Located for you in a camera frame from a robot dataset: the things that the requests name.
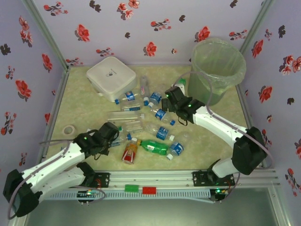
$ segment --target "lavender wall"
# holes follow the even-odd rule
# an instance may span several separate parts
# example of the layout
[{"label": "lavender wall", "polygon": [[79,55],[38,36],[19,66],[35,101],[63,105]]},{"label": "lavender wall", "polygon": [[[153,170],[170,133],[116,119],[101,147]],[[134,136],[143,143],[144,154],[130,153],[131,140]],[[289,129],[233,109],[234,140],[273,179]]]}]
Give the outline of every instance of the lavender wall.
[{"label": "lavender wall", "polygon": [[274,3],[245,54],[247,73],[242,83],[254,125],[275,157],[295,225],[301,222],[299,3]]},{"label": "lavender wall", "polygon": [[[63,68],[19,0],[0,7],[0,191],[7,174],[36,164]],[[8,203],[0,195],[1,225]]]},{"label": "lavender wall", "polygon": [[112,54],[126,64],[189,64],[196,42],[208,37],[229,40],[240,48],[262,3],[33,1],[67,63],[85,65],[94,65]]}]

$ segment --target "green block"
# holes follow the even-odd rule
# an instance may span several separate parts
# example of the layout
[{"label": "green block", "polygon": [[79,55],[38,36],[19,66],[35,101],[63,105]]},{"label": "green block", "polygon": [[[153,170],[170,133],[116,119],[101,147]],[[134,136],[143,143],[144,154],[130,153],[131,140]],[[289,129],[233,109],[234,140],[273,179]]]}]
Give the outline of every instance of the green block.
[{"label": "green block", "polygon": [[126,185],[125,192],[139,192],[139,185]]}]

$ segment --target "green trash can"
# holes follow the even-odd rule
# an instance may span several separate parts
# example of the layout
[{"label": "green trash can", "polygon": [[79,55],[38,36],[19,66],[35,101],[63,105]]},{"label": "green trash can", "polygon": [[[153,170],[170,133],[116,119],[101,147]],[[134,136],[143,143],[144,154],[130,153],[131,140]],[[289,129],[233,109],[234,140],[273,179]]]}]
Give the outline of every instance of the green trash can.
[{"label": "green trash can", "polygon": [[[241,83],[246,73],[246,61],[237,48],[218,38],[199,42],[192,52],[191,71],[202,73],[213,88],[209,105],[218,103],[228,88]],[[208,81],[200,74],[191,73],[188,95],[203,103],[210,96]]]}]

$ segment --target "blue bottle label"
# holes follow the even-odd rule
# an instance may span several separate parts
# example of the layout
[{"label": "blue bottle label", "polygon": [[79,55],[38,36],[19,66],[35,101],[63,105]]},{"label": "blue bottle label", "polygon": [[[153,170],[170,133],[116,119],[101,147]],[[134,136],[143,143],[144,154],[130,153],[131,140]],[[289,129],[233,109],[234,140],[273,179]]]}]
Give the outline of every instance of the blue bottle label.
[{"label": "blue bottle label", "polygon": [[158,103],[159,103],[162,96],[159,93],[153,92],[150,98],[153,98],[153,99],[157,100]]},{"label": "blue bottle label", "polygon": [[162,118],[163,118],[163,116],[164,116],[165,114],[166,114],[165,111],[163,111],[162,109],[159,109],[159,110],[157,111],[155,117],[156,117],[157,119],[162,120]]},{"label": "blue bottle label", "polygon": [[167,133],[168,133],[168,129],[161,126],[157,132],[156,137],[161,140],[165,140]]},{"label": "blue bottle label", "polygon": [[174,150],[174,152],[176,152],[177,155],[180,155],[183,151],[184,151],[184,147],[180,144],[180,143],[173,143],[170,146],[171,149]]},{"label": "blue bottle label", "polygon": [[127,100],[135,100],[134,94],[132,91],[125,93]]},{"label": "blue bottle label", "polygon": [[126,108],[124,109],[125,112],[129,112],[129,111],[139,111],[140,107],[131,107],[131,108]]}]

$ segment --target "transparent plastic bottle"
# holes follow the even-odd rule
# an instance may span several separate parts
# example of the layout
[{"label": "transparent plastic bottle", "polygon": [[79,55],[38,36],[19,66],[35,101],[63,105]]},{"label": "transparent plastic bottle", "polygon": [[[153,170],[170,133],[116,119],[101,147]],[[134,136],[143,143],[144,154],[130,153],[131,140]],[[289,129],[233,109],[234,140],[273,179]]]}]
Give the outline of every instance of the transparent plastic bottle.
[{"label": "transparent plastic bottle", "polygon": [[124,112],[139,111],[143,107],[142,100],[130,100],[120,103],[120,110]]},{"label": "transparent plastic bottle", "polygon": [[136,100],[141,97],[141,91],[139,89],[133,89],[125,94],[122,94],[118,99],[115,100],[115,103],[119,105],[122,102]]},{"label": "transparent plastic bottle", "polygon": [[171,114],[163,111],[161,108],[153,107],[153,108],[150,109],[150,111],[160,121],[162,121],[162,122],[164,122],[166,124],[170,124],[172,126],[175,124],[175,120],[173,120],[171,118]]},{"label": "transparent plastic bottle", "polygon": [[138,111],[126,111],[126,112],[108,112],[108,121],[112,123],[123,123],[127,121],[136,121],[145,119],[145,114]]},{"label": "transparent plastic bottle", "polygon": [[152,108],[154,105],[159,105],[160,101],[162,99],[162,95],[160,92],[153,92],[150,96],[150,102],[148,107]]},{"label": "transparent plastic bottle", "polygon": [[144,106],[149,104],[149,97],[151,95],[150,88],[149,88],[149,81],[146,75],[140,77],[140,90],[141,90],[141,97],[143,98]]},{"label": "transparent plastic bottle", "polygon": [[123,131],[121,126],[119,126],[118,130],[119,130],[119,136],[112,142],[111,147],[119,146],[122,143],[126,142],[127,140],[132,139],[131,134],[126,133],[126,131]]},{"label": "transparent plastic bottle", "polygon": [[172,135],[171,132],[169,132],[169,130],[163,126],[147,123],[145,125],[145,131],[153,134],[155,137],[161,140],[174,140],[174,135]]},{"label": "transparent plastic bottle", "polygon": [[166,155],[168,151],[168,145],[153,140],[138,140],[137,144],[146,151],[159,155]]},{"label": "transparent plastic bottle", "polygon": [[179,134],[174,143],[169,147],[167,158],[172,160],[174,156],[179,156],[183,151],[184,147],[189,142],[190,136],[188,133]]}]

